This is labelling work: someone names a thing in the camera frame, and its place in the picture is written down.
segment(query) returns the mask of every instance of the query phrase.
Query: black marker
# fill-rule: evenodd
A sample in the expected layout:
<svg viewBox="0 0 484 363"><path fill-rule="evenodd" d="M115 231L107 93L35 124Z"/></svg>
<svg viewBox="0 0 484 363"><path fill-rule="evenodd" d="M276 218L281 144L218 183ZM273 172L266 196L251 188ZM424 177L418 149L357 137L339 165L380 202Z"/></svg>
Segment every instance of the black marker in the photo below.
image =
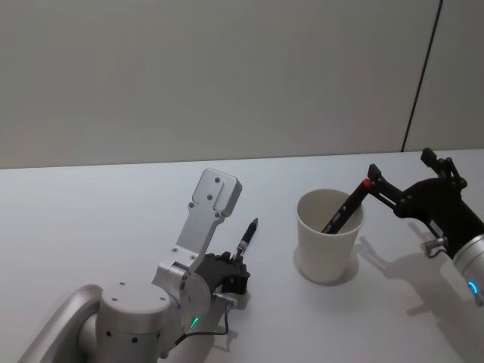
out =
<svg viewBox="0 0 484 363"><path fill-rule="evenodd" d="M333 218L323 228L321 233L336 234L348 222L349 217L361 206L361 202L370 192L370 179L365 179L351 193L345 203L338 209Z"/></svg>
<svg viewBox="0 0 484 363"><path fill-rule="evenodd" d="M254 235L254 233L256 233L258 223L259 219L256 218L249 224L249 227L247 227L247 230L242 237L242 240L240 240L240 243L237 246L237 253L235 254L235 257L239 257L244 254L245 250L249 246L250 240L252 240L252 236Z"/></svg>

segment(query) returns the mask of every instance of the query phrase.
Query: cup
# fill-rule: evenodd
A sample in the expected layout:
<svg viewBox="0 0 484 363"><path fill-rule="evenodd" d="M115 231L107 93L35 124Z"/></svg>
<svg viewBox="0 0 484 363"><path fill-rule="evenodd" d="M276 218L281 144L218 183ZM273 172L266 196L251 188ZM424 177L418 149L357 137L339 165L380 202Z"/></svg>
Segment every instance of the cup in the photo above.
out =
<svg viewBox="0 0 484 363"><path fill-rule="evenodd" d="M297 204L297 265L312 282L334 282L348 264L356 236L365 221L363 206L353 213L337 234L321 233L348 196L334 189L318 189L303 195Z"/></svg>

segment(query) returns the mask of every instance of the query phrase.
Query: wall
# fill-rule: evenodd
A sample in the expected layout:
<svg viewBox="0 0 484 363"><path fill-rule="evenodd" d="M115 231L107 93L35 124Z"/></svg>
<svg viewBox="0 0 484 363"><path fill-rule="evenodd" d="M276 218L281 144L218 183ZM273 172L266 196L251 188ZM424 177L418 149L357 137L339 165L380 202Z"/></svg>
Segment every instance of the wall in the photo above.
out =
<svg viewBox="0 0 484 363"><path fill-rule="evenodd" d="M484 3L445 0L406 150L484 147Z"/></svg>
<svg viewBox="0 0 484 363"><path fill-rule="evenodd" d="M398 151L435 11L4 0L0 168Z"/></svg>

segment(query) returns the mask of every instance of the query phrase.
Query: table surface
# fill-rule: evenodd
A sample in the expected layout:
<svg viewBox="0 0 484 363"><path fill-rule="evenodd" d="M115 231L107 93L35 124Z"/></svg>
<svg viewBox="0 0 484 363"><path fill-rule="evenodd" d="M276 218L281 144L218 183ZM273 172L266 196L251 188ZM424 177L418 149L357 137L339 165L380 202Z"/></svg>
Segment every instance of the table surface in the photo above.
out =
<svg viewBox="0 0 484 363"><path fill-rule="evenodd" d="M484 217L484 150L453 157L463 198ZM482 361L484 310L445 256L428 260L423 224L365 200L366 222L341 281L319 286L294 267L298 199L317 188L351 192L376 163L406 188L433 173L419 153L0 170L0 361L17 361L62 299L84 284L151 281L207 168L244 186L209 250L234 250L248 223L245 307L228 337L193 337L168 363ZM222 326L214 311L202 325Z"/></svg>

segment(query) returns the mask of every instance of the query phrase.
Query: black cable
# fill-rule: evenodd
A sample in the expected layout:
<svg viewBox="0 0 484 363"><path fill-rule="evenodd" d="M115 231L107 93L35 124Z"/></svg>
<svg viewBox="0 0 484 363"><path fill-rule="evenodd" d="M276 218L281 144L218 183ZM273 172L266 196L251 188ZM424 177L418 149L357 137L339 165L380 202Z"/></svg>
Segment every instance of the black cable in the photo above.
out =
<svg viewBox="0 0 484 363"><path fill-rule="evenodd" d="M183 334L181 337L179 337L175 341L175 345L177 346L179 343L181 343L183 340L185 340L188 337L194 337L196 335L227 335L228 334L228 310L229 310L228 304L225 305L225 330L224 331L194 331L193 333L186 333Z"/></svg>
<svg viewBox="0 0 484 363"><path fill-rule="evenodd" d="M425 61L423 62L422 72L420 74L420 80L418 81L417 92L415 93L414 104L411 107L410 118L408 119L407 130L405 131L405 137L403 138L403 144L401 152L405 151L405 145L407 144L408 133L410 132L411 121L414 118L415 107L417 107L418 96L420 95L420 89L422 88L422 82L424 81L425 70L427 69L427 63L429 62L430 51L432 50L433 37L436 34L437 24L439 23L440 11L442 10L442 4L444 0L439 0L439 8L437 9L436 19L433 22L432 35L430 36L429 45L427 47L427 54L425 55Z"/></svg>

